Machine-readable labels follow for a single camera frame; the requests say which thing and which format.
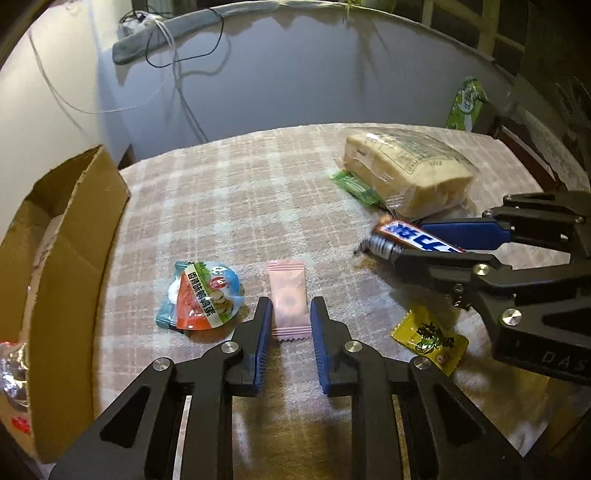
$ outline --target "tablecloth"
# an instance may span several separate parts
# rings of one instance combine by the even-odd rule
[[[390,337],[414,300],[426,301],[470,345],[452,378],[522,453],[560,401],[548,379],[494,361],[477,313],[452,312],[445,300],[397,283],[391,269],[352,251],[379,216],[330,180],[351,128],[312,125],[256,132],[144,160],[122,171],[131,189],[108,262],[95,332],[95,410],[100,414],[150,362],[199,357],[252,317],[269,295],[266,263],[306,264],[309,300],[326,299],[332,318],[383,355],[413,353]],[[540,188],[503,143],[483,135],[428,127],[426,132],[480,169],[469,191],[475,211],[507,193]],[[516,268],[564,263],[566,254],[523,245],[496,252]],[[246,306],[237,320],[190,338],[158,329],[154,315],[176,260],[219,260],[240,277]],[[350,401],[320,389],[311,340],[274,342],[265,388],[235,398],[236,478],[348,478]],[[178,447],[181,455],[182,445]]]

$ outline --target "yellow candy wrapper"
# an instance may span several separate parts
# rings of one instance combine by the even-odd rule
[[[392,330],[392,338],[404,346],[427,357],[448,377],[456,369],[468,347],[462,335],[447,336],[441,325],[426,307],[413,307]]]

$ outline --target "cardboard box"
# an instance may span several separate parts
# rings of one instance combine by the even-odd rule
[[[96,308],[128,198],[115,163],[104,148],[96,147],[35,183],[0,247],[0,341],[26,342],[29,368],[28,412],[15,408],[2,392],[0,420],[41,462],[55,462],[94,420]],[[50,221],[59,215],[61,223],[32,281],[35,253]],[[34,284],[37,294],[29,294],[27,301]],[[13,417],[27,415],[30,434],[12,424]]]

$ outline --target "plaid tablecloth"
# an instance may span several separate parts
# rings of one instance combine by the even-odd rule
[[[154,315],[176,260],[219,260],[233,268],[246,292],[237,320],[242,321],[252,317],[259,296],[269,295],[267,261],[298,258],[306,263],[309,300],[324,296],[332,318],[385,356],[413,356],[392,340],[390,331],[413,299],[426,298],[446,325],[455,325],[470,340],[454,381],[515,447],[522,453],[531,447],[559,400],[548,392],[548,379],[492,360],[474,311],[456,319],[439,296],[399,285],[389,269],[352,256],[379,212],[339,190],[329,177],[337,170],[348,129],[363,126],[257,132],[175,150],[122,172],[132,196],[111,253],[96,323],[97,415],[153,359],[196,358],[231,335],[236,321],[190,338],[156,327]],[[500,205],[504,194],[539,190],[499,141],[405,128],[444,141],[480,168],[470,188],[477,212]],[[517,268],[567,261],[565,254],[522,245],[506,245],[496,253]],[[234,402],[236,478],[348,478],[349,407],[347,398],[323,396],[311,340],[274,342],[264,392]]]

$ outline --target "silver screw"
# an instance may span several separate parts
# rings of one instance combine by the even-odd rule
[[[351,353],[359,352],[363,348],[363,344],[357,340],[349,340],[345,344],[345,350]]]
[[[514,327],[521,321],[521,312],[516,309],[506,309],[501,313],[501,320],[504,324]]]
[[[152,367],[157,372],[163,372],[168,367],[170,367],[170,360],[168,358],[164,358],[164,357],[157,358],[156,360],[154,360],[152,362]]]
[[[491,268],[488,265],[486,265],[485,263],[478,263],[478,264],[474,265],[474,267],[472,267],[472,271],[476,275],[484,277],[485,275],[488,275],[488,272],[491,271]]]
[[[240,348],[236,342],[223,342],[222,343],[222,352],[224,353],[234,353],[236,350]]]
[[[419,370],[426,370],[431,367],[431,361],[423,356],[416,356],[413,358],[413,365]]]

